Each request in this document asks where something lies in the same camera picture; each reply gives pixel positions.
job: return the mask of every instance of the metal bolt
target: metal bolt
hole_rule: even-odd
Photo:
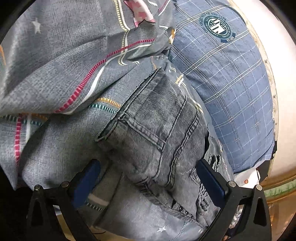
[[[39,191],[41,189],[41,186],[39,184],[37,184],[35,187],[34,187],[34,190],[35,191]]]
[[[234,181],[228,182],[228,185],[234,188],[237,184]]]
[[[261,191],[262,190],[262,186],[261,185],[256,185],[256,188]]]
[[[68,181],[64,181],[61,183],[61,187],[62,188],[66,188],[67,186],[69,186],[69,182]]]

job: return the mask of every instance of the pink star pattern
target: pink star pattern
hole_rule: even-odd
[[[133,11],[133,22],[136,29],[144,20],[155,23],[152,13],[143,0],[125,0],[124,3]]]

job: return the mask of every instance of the red striped line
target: red striped line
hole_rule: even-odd
[[[113,51],[112,53],[109,53],[105,59],[102,59],[100,62],[96,63],[91,70],[88,72],[88,74],[84,77],[84,79],[81,81],[81,83],[78,85],[78,87],[75,89],[74,93],[69,97],[68,101],[62,106],[60,107],[58,110],[55,110],[54,113],[60,113],[62,111],[64,111],[65,109],[67,109],[70,105],[73,104],[73,102],[77,99],[77,97],[80,95],[81,91],[84,89],[85,85],[87,84],[87,82],[90,80],[90,78],[92,77],[93,73],[96,71],[96,69],[102,65],[103,63],[106,62],[106,60],[111,57],[114,54],[120,53],[123,50],[126,50],[130,47],[135,46],[136,44],[140,44],[140,43],[148,43],[148,42],[153,42],[154,39],[145,39],[145,40],[139,40],[137,42],[134,42],[128,46],[125,46],[121,49],[118,49],[116,51]]]
[[[161,12],[161,10],[164,8],[164,6],[166,5],[168,0],[165,0],[165,2],[163,3],[163,5],[158,9],[158,12]]]
[[[22,115],[19,115],[17,118],[17,125],[16,125],[16,131],[15,131],[15,160],[18,165],[18,162],[20,160],[20,131],[22,128]]]

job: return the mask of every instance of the blue clamp pad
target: blue clamp pad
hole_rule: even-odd
[[[72,179],[68,194],[75,209],[84,205],[88,195],[95,187],[100,172],[100,162],[92,159],[83,171],[78,172]]]
[[[223,208],[225,206],[225,196],[228,190],[226,180],[220,173],[215,172],[205,159],[201,159],[197,162],[196,172],[214,205]]]

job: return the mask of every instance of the jeans seam stitching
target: jeans seam stitching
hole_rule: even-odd
[[[147,83],[142,87],[142,89],[140,89],[140,91],[134,96],[134,98],[130,101],[130,103],[127,105],[127,107],[124,109],[123,112],[125,112],[125,110],[127,108],[129,108],[129,106],[133,103],[133,101],[135,100],[136,97],[138,97],[138,95],[147,87],[147,85],[152,81],[152,79],[154,78],[154,76],[159,72],[161,68],[158,68],[157,70],[155,70],[154,74],[147,77],[146,79],[144,79],[136,88],[135,90],[127,97],[127,99],[122,103],[122,105],[118,108],[118,110],[116,111],[116,113],[111,117],[111,119],[103,126],[103,128],[100,130],[100,132],[96,135],[95,141],[100,141],[100,135],[105,131],[105,129],[107,128],[107,126],[116,118],[116,116],[118,116],[119,111],[123,108],[123,106],[130,100],[130,98],[132,97],[132,95],[139,90],[140,86],[148,79],[150,78]]]
[[[149,138],[147,135],[145,135],[145,133],[143,133],[142,131],[140,131],[139,129],[136,128],[135,125],[133,125],[131,122],[129,122],[128,120],[125,120],[125,122],[127,123],[127,125],[132,128],[135,132],[137,132],[139,135],[141,135],[142,137],[144,137],[146,140],[148,140],[149,142],[151,142],[152,144],[154,144],[160,151],[162,150],[162,147],[156,143],[154,140],[152,140],[151,138]],[[162,140],[161,138],[159,138],[159,136],[153,134],[151,131],[149,131],[147,128],[145,128],[144,126],[142,126],[141,124],[137,123],[135,120],[135,123],[140,126],[141,128],[147,130],[149,133],[151,133],[151,135],[153,135],[154,137],[156,137],[159,141],[163,142],[163,145],[165,145],[165,141]]]
[[[174,183],[175,182],[172,181],[172,179],[174,179],[174,178],[172,178],[172,176],[175,176],[178,158],[181,155],[181,153],[182,153],[184,147],[186,146],[188,140],[192,136],[194,130],[198,126],[199,120],[200,120],[199,111],[196,109],[195,118],[194,118],[193,122],[191,123],[191,125],[189,126],[189,128],[187,129],[187,132],[185,134],[185,137],[184,137],[181,145],[176,149],[176,151],[174,153],[174,159],[173,159],[172,164],[170,166],[169,180],[168,180],[168,183],[166,184],[166,186],[169,186],[170,183],[172,183],[172,186],[171,187],[174,186]]]
[[[160,158],[159,158],[158,169],[157,169],[156,175],[153,177],[153,179],[157,178],[158,175],[159,175],[159,173],[160,173],[161,163],[162,163],[162,159],[163,159],[163,151],[164,151],[164,149],[165,149],[165,146],[166,146],[166,143],[167,143],[168,139],[169,139],[170,136],[172,135],[172,132],[173,132],[175,126],[176,126],[176,123],[177,123],[177,121],[178,121],[178,119],[179,119],[179,117],[180,117],[180,114],[181,114],[182,110],[183,110],[184,107],[185,107],[186,102],[187,102],[187,97],[186,97],[186,95],[185,95],[185,99],[184,99],[184,102],[183,102],[183,104],[182,104],[182,106],[181,106],[181,109],[180,109],[178,115],[176,116],[176,119],[175,119],[175,121],[174,121],[174,124],[172,125],[172,128],[171,128],[171,130],[170,130],[170,132],[169,132],[169,134],[168,134],[168,136],[167,136],[167,138],[166,138],[166,140],[165,140],[165,144],[164,144],[164,146],[163,146],[163,148],[162,148],[162,150],[161,150],[161,155],[160,155]]]
[[[143,195],[149,195],[151,197],[154,197],[155,201],[157,201],[157,205],[161,206],[164,209],[167,209],[175,214],[177,214],[179,217],[181,216],[181,218],[185,218],[187,222],[190,223],[198,223],[199,225],[201,225],[197,220],[188,217],[186,214],[183,214],[182,212],[178,211],[178,210],[174,210],[172,208],[169,208],[167,206],[165,206],[161,201],[158,200],[158,198],[153,194],[153,192],[149,189],[148,187],[148,182],[143,182],[141,183],[141,185],[137,185],[139,188],[139,191],[143,194]]]

